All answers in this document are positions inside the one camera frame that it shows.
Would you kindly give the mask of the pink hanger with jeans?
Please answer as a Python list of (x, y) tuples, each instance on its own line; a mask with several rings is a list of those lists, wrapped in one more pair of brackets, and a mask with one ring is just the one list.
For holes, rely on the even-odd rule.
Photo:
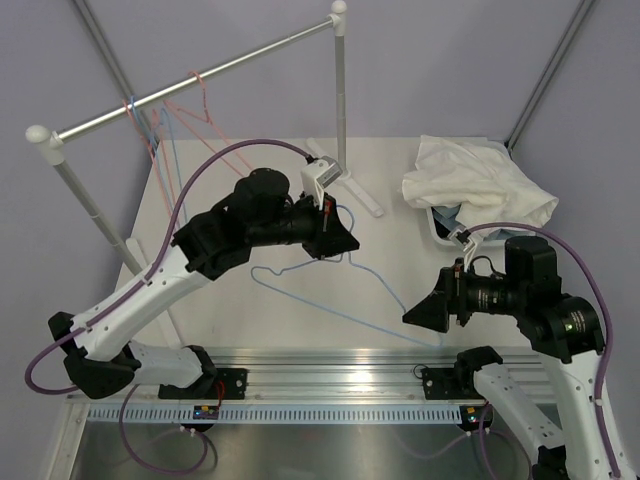
[(201, 112), (195, 112), (185, 108), (184, 106), (171, 101), (164, 100), (163, 106), (178, 120), (178, 122), (185, 127), (197, 140), (199, 140), (207, 149), (212, 153), (217, 153), (217, 150), (209, 142), (208, 137), (204, 137), (195, 126), (189, 122), (189, 120), (196, 120), (199, 123), (206, 124), (209, 129), (215, 134), (215, 137), (224, 143), (224, 146), (230, 146), (230, 139), (224, 134), (222, 129), (214, 121), (210, 111), (207, 100), (207, 87), (205, 85), (203, 77), (196, 71), (191, 70), (188, 72), (190, 79), (195, 79), (201, 92)]

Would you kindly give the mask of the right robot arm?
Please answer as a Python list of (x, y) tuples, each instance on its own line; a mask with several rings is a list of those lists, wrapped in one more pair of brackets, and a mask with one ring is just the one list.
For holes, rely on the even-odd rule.
[(599, 310), (563, 292), (557, 255), (546, 239), (512, 237), (504, 260), (503, 272), (481, 276), (471, 261), (456, 259), (402, 320), (445, 333), (451, 320), (464, 326), (476, 313), (514, 318), (546, 372), (560, 422), (554, 424), (528, 398), (490, 346), (458, 353), (447, 378), (423, 368), (426, 398), (482, 398), (518, 440), (535, 479), (638, 478), (609, 404), (603, 371), (611, 342)]

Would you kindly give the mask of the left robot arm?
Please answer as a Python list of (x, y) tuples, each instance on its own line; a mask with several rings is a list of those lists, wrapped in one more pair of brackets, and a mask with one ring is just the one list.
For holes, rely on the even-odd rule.
[(91, 399), (134, 385), (156, 386), (162, 399), (220, 395), (219, 372), (203, 347), (150, 346), (135, 335), (180, 299), (247, 263), (257, 247), (299, 244), (315, 260), (357, 250), (325, 191), (340, 175), (326, 159), (306, 166), (294, 201), (283, 173), (256, 169), (210, 210), (171, 230), (158, 261), (121, 290), (81, 314), (55, 314), (48, 325), (71, 382)]

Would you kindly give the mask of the pink wire hanger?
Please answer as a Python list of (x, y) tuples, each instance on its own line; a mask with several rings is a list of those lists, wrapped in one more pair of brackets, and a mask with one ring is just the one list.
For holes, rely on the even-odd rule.
[(168, 168), (161, 165), (161, 160), (158, 156), (158, 151), (162, 143), (157, 139), (154, 128), (147, 124), (143, 115), (139, 113), (137, 108), (132, 104), (134, 100), (135, 97), (131, 96), (128, 100), (123, 101), (123, 105), (128, 109), (127, 115), (145, 145), (151, 161), (152, 171), (155, 174), (157, 184), (162, 194), (166, 212), (168, 216), (171, 216), (175, 208), (175, 194)]

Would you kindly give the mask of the blue hanger with denim shirt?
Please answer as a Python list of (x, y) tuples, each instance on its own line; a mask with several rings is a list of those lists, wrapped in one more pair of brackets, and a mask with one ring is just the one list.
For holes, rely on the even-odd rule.
[(150, 126), (155, 130), (157, 139), (162, 143), (159, 148), (158, 154), (160, 154), (163, 165), (168, 168), (170, 179), (172, 181), (172, 187), (175, 194), (175, 207), (177, 206), (177, 199), (184, 187), (181, 167), (179, 164), (179, 157), (177, 153), (176, 139), (174, 135), (174, 128), (169, 111), (164, 107), (159, 109), (151, 109), (151, 121)]

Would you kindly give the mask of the blue hanger with white shirt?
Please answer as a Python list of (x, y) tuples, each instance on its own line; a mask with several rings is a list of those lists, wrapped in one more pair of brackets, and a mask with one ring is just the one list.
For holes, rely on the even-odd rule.
[(433, 271), (423, 213), (396, 205), (380, 219), (347, 207), (339, 215), (359, 250), (327, 260), (299, 247), (256, 250), (244, 345), (442, 349), (442, 335), (402, 322)]

